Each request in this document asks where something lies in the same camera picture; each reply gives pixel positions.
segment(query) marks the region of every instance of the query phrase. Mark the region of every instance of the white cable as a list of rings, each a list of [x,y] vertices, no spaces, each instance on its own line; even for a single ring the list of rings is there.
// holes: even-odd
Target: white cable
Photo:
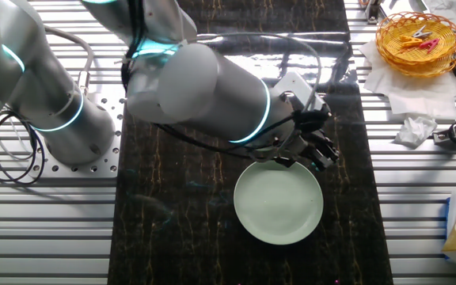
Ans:
[[[13,124],[13,121],[11,120],[11,118],[9,119],[9,123],[12,125],[13,127],[13,131],[15,132],[15,135],[17,136],[19,142],[21,142],[21,146],[24,148],[25,151],[31,153],[29,156],[25,157],[25,158],[19,158],[17,155],[15,154],[12,154],[11,151],[9,151],[6,146],[3,144],[3,142],[1,141],[0,139],[0,147],[5,151],[6,154],[8,154],[11,158],[15,159],[15,160],[18,160],[18,161],[26,161],[28,159],[30,159],[32,157],[32,151],[31,150],[28,150],[27,146],[24,144],[24,142],[22,141],[22,137],[21,135],[19,134],[17,128],[15,127],[15,125]]]
[[[317,51],[314,48],[312,48],[309,44],[304,44],[303,42],[301,42],[300,40],[297,40],[294,37],[282,36],[282,35],[278,35],[278,34],[270,33],[270,32],[228,32],[228,33],[222,33],[222,34],[218,34],[218,35],[214,35],[214,36],[198,35],[197,37],[188,40],[188,42],[197,41],[199,38],[201,38],[202,40],[213,40],[213,39],[216,39],[216,38],[218,38],[220,36],[269,36],[269,37],[276,37],[276,38],[285,39],[285,40],[292,40],[295,43],[300,44],[304,48],[308,49],[314,55],[314,57],[317,60],[316,84],[314,84],[314,86],[313,86],[313,90],[311,91],[311,93],[309,95],[309,99],[307,100],[306,104],[304,105],[303,111],[307,111],[307,109],[309,109],[310,105],[313,102],[314,95],[316,94],[316,90],[317,90],[317,87],[320,84],[320,79],[321,79],[321,58],[320,58],[320,55],[317,53]]]
[[[91,65],[93,65],[94,52],[88,43],[86,43],[83,39],[79,38],[78,36],[76,36],[70,32],[64,32],[57,28],[45,26],[45,32],[49,32],[52,35],[60,36],[64,39],[70,40],[76,44],[80,44],[80,46],[87,52],[87,60],[85,61],[85,66],[82,69],[82,71],[89,72],[89,70],[91,69]]]

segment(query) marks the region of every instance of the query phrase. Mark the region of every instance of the clothespin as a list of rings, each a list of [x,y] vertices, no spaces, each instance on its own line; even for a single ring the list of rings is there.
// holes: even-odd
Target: clothespin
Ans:
[[[421,27],[418,31],[416,31],[414,34],[412,34],[412,37],[415,37],[417,39],[427,39],[428,36],[432,34],[432,32],[424,32],[424,29],[427,28],[427,25]]]
[[[403,43],[402,43],[403,48],[419,46],[420,44],[422,44],[424,42],[423,40],[414,38],[412,36],[401,36],[401,40],[403,41]]]
[[[429,48],[427,53],[431,53],[431,51],[439,44],[439,39],[428,40],[420,45],[420,48]]]

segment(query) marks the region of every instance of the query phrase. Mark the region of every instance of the white paper napkin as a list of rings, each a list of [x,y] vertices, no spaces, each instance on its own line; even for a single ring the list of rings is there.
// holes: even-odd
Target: white paper napkin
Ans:
[[[452,73],[435,78],[413,78],[394,70],[380,56],[376,44],[364,44],[360,51],[372,65],[364,88],[389,98],[393,114],[415,113],[433,119],[456,119],[456,78]]]

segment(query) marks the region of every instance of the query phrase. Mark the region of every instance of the red clothespin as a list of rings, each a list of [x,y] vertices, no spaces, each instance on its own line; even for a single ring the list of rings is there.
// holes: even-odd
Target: red clothespin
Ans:
[[[431,51],[439,44],[439,39],[434,39],[434,40],[428,40],[426,42],[423,42],[420,45],[420,48],[429,48],[427,53],[431,53]]]

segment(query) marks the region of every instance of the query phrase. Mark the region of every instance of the crumpled tissue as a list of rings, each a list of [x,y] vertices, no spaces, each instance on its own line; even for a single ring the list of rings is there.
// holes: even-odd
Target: crumpled tissue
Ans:
[[[418,147],[437,128],[437,123],[432,118],[418,115],[407,115],[401,131],[395,137],[395,143]]]

